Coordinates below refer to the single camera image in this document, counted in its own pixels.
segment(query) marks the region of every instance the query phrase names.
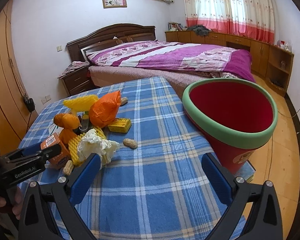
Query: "barcode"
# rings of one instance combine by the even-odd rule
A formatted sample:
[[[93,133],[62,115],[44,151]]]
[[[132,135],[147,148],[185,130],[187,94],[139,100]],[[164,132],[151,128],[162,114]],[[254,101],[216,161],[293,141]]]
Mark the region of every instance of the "barcode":
[[[49,147],[49,145],[51,145],[56,139],[54,137],[52,137],[49,141],[47,141],[46,145],[47,147]]]

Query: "peanut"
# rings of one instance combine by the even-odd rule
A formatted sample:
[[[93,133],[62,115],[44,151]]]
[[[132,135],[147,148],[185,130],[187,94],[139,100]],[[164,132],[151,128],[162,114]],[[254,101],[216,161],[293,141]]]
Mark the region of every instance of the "peanut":
[[[137,149],[137,147],[138,147],[138,143],[135,140],[128,139],[128,138],[125,138],[123,140],[123,144],[125,146],[130,147],[131,149]]]
[[[71,160],[67,161],[66,166],[63,167],[63,174],[69,176],[73,170],[73,162]]]
[[[120,106],[123,106],[126,103],[128,103],[128,98],[127,97],[121,98],[121,104],[120,104]]]

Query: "red container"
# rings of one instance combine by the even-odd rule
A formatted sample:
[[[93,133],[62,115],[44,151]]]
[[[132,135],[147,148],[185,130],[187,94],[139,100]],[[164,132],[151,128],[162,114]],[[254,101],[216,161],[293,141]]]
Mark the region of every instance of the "red container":
[[[277,124],[277,108],[270,94],[246,80],[199,81],[186,88],[182,101],[221,165],[233,174],[269,141]]]

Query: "crumpled white tissue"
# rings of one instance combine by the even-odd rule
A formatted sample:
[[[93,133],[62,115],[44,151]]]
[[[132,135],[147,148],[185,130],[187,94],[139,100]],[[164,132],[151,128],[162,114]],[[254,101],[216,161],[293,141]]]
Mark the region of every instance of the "crumpled white tissue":
[[[120,144],[115,141],[102,139],[96,135],[96,130],[89,130],[82,137],[77,147],[77,154],[81,162],[85,161],[91,153],[96,153],[101,157],[101,165],[106,165],[111,162],[116,150]]]

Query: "metal screw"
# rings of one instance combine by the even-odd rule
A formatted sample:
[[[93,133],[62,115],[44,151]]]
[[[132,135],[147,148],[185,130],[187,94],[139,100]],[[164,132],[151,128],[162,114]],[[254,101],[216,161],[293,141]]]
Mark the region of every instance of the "metal screw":
[[[30,182],[29,186],[30,187],[35,187],[37,185],[37,182],[36,181],[32,181]]]
[[[59,182],[59,183],[64,183],[66,180],[67,180],[66,177],[62,176],[62,177],[60,177],[60,178],[58,179],[58,182]]]
[[[244,178],[242,178],[242,177],[236,177],[235,180],[237,181],[237,183],[243,183],[244,182]]]
[[[267,181],[265,182],[265,184],[266,184],[268,187],[272,187],[272,186],[273,186],[273,183],[272,183],[272,181],[270,181],[270,180],[267,180]]]

